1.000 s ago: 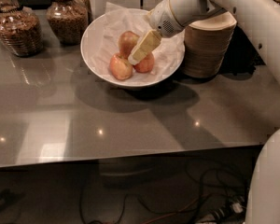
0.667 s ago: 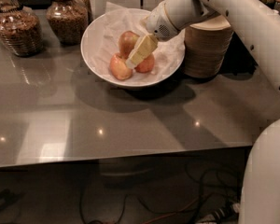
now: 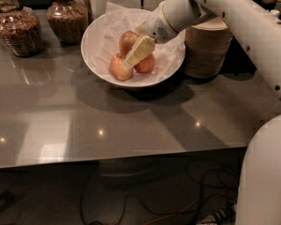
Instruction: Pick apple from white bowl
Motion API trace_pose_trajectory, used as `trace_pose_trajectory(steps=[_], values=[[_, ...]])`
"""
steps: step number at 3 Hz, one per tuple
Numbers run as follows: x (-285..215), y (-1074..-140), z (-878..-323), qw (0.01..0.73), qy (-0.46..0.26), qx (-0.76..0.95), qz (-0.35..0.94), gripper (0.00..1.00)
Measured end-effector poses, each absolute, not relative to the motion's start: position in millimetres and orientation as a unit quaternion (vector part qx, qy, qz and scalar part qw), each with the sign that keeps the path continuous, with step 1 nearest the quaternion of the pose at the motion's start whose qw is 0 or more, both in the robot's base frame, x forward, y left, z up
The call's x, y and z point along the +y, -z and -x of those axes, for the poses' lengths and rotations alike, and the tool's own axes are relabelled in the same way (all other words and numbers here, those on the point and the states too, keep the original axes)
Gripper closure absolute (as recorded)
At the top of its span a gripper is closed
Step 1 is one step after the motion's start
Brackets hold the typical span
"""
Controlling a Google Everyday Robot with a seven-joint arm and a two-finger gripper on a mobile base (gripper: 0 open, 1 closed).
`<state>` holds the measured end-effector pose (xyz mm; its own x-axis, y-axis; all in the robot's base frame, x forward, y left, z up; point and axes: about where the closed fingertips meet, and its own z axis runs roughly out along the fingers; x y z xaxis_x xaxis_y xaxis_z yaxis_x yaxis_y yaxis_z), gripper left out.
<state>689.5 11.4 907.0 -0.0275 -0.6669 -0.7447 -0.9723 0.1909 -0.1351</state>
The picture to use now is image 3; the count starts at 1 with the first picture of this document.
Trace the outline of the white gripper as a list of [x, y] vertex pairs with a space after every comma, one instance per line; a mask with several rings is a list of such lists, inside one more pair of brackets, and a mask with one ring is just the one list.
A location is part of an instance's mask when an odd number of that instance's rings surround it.
[[155, 50], [156, 44], [165, 44], [191, 25], [205, 23], [215, 15], [195, 0], [165, 0], [150, 13], [144, 25], [147, 36], [139, 37], [124, 59], [127, 68], [133, 68]]

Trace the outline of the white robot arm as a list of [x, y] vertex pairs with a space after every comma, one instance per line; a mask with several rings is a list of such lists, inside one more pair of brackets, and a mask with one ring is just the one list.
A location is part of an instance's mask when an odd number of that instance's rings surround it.
[[[190, 25], [219, 17], [256, 68], [259, 83], [281, 105], [281, 20], [252, 0], [165, 0], [140, 28], [129, 51], [132, 68]], [[256, 131], [246, 148], [235, 225], [281, 225], [281, 114]]]

